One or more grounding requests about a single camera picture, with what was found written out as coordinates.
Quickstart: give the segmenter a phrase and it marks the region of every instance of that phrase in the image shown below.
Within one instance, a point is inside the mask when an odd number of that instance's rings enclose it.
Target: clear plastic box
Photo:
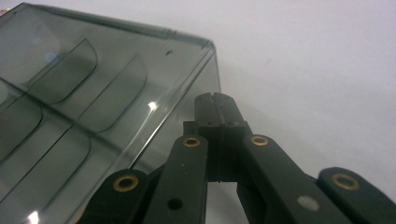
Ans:
[[[208,91],[220,91],[209,40],[12,9],[0,17],[1,223],[72,223],[108,175],[165,162]]]

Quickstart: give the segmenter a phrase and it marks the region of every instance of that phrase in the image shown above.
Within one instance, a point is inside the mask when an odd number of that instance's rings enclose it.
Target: hole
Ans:
[[[123,179],[120,181],[119,186],[122,188],[126,188],[128,186],[131,186],[134,183],[132,179]]]
[[[177,210],[183,207],[183,202],[179,198],[173,198],[168,202],[168,208]]]
[[[338,173],[332,175],[332,182],[342,189],[356,190],[359,189],[359,182],[350,175]]]
[[[268,140],[261,136],[253,136],[250,138],[250,141],[251,143],[259,147],[264,147],[268,145]]]
[[[197,143],[197,141],[195,141],[194,139],[187,140],[187,145],[194,145],[196,143]]]
[[[136,188],[139,179],[136,175],[122,175],[114,181],[113,189],[118,192],[127,192]]]
[[[183,145],[185,147],[196,147],[199,146],[200,144],[201,144],[200,141],[196,138],[187,138],[183,142]]]
[[[350,186],[350,187],[352,187],[354,184],[354,182],[352,180],[347,179],[345,177],[338,177],[337,181],[345,186]]]

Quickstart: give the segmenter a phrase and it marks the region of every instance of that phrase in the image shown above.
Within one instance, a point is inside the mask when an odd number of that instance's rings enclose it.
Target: plastic compartment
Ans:
[[[193,98],[219,91],[211,42],[168,29],[21,4],[0,39],[2,223],[72,223],[145,149],[140,167],[164,162]]]

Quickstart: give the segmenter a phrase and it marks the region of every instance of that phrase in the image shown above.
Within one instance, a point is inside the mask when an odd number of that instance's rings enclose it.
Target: black plastic part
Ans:
[[[274,140],[250,135],[244,146],[244,165],[267,205],[264,223],[350,223]]]
[[[143,223],[205,223],[206,157],[203,137],[176,140]]]
[[[119,192],[114,188],[119,178],[135,176],[137,185],[128,191]],[[121,187],[133,184],[126,179],[120,182]],[[110,175],[97,190],[88,203],[78,224],[129,224],[139,210],[149,182],[147,176],[136,170],[121,170]]]
[[[249,224],[261,224],[264,223],[266,214],[265,201],[257,191],[257,189],[248,189],[242,184],[238,183],[236,192],[239,197],[239,201],[244,207],[245,215]]]
[[[197,133],[209,142],[208,181],[236,182],[238,148],[250,129],[232,97],[205,93],[195,99]]]
[[[396,223],[396,205],[361,176],[343,168],[320,172],[319,187],[355,223]]]

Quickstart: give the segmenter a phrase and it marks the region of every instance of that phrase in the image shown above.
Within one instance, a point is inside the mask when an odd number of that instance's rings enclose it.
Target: white surface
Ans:
[[[0,8],[19,2],[2,0]],[[312,176],[344,167],[396,201],[395,1],[31,3],[212,39],[222,91],[254,133],[274,138]],[[211,186],[207,223],[246,222],[233,208],[233,189]]]

